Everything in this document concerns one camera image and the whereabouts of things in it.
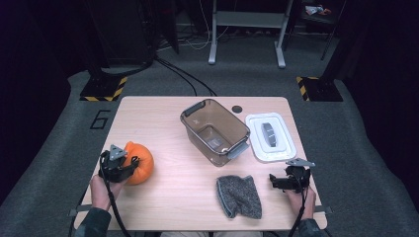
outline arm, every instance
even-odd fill
[[[110,183],[110,188],[117,199],[126,180],[121,183]],[[87,213],[76,231],[76,237],[102,237],[106,236],[111,215],[108,213],[111,202],[108,197],[108,190],[101,177],[95,175],[90,181],[92,192],[92,208]]]
[[[301,222],[299,223],[298,230],[299,236],[301,237],[321,237],[323,234],[320,232],[320,228],[317,225],[317,222],[313,219],[313,213],[315,209],[315,198],[316,193],[311,187],[308,187],[305,191],[307,192],[307,197],[305,200],[305,210],[304,214],[301,217]],[[299,209],[301,208],[302,199],[301,194],[296,194],[294,191],[285,190],[287,194],[290,205],[293,209],[293,213],[298,215]]]

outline black stand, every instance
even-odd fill
[[[333,81],[325,83],[317,77],[297,77],[296,82],[305,101],[343,102]]]
[[[81,101],[114,101],[121,93],[126,77],[138,73],[152,64],[152,60],[144,62],[138,69],[124,73],[110,74],[102,70],[98,59],[89,44],[88,34],[80,21],[78,11],[69,2],[63,5],[63,14],[66,15],[65,27],[68,30],[75,48],[90,74],[90,80],[80,93]]]
[[[352,2],[348,2],[348,5],[349,6],[345,9],[347,14],[342,17],[342,20],[344,20],[342,22],[347,24],[344,26],[346,27],[346,32],[341,36],[323,75],[320,78],[296,78],[302,97],[305,101],[343,102],[333,81],[360,36],[360,32],[368,25],[366,23],[367,18],[365,11],[359,11],[359,6]]]
[[[91,74],[89,81],[80,93],[80,100],[114,101],[120,93],[118,90],[124,86],[124,76],[110,75],[102,72],[100,77]]]

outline gray towel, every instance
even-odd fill
[[[217,179],[216,187],[222,209],[229,218],[234,218],[237,213],[262,218],[262,204],[253,177],[222,176]]]

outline orange pumpkin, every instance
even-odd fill
[[[127,153],[126,160],[124,161],[123,166],[130,165],[131,157],[136,156],[139,159],[138,167],[134,170],[133,174],[126,181],[129,185],[138,185],[146,181],[154,169],[154,159],[147,147],[133,143],[129,141],[126,144],[125,151]]]

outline table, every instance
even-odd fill
[[[212,97],[227,109],[242,107],[235,114],[245,121],[247,115],[280,114],[293,138],[297,157],[305,159],[290,105],[278,97]],[[117,199],[121,218],[128,230],[146,231],[223,231],[285,230],[295,221],[287,196],[272,188],[269,174],[286,176],[284,162],[263,164],[249,147],[235,160],[215,167],[188,139],[180,121],[181,112],[205,97],[124,97],[109,131],[103,150],[111,144],[124,148],[128,141],[143,144],[154,157],[152,176],[137,186],[125,186]],[[216,196],[215,182],[220,176],[251,175],[262,203],[262,219],[242,215],[229,219]],[[311,178],[311,186],[316,186]],[[91,203],[90,189],[83,204]],[[316,205],[321,205],[317,196]],[[87,211],[77,214],[77,228]],[[314,218],[320,228],[327,220],[324,212]],[[109,229],[120,229],[113,216]]]
[[[212,41],[209,52],[209,64],[215,64],[217,26],[233,27],[256,27],[256,28],[276,28],[281,29],[278,41],[275,41],[275,52],[277,54],[278,66],[286,67],[284,53],[282,50],[284,35],[290,18],[290,11],[293,0],[288,0],[285,13],[252,13],[252,12],[227,12],[216,10],[216,0],[212,2]]]

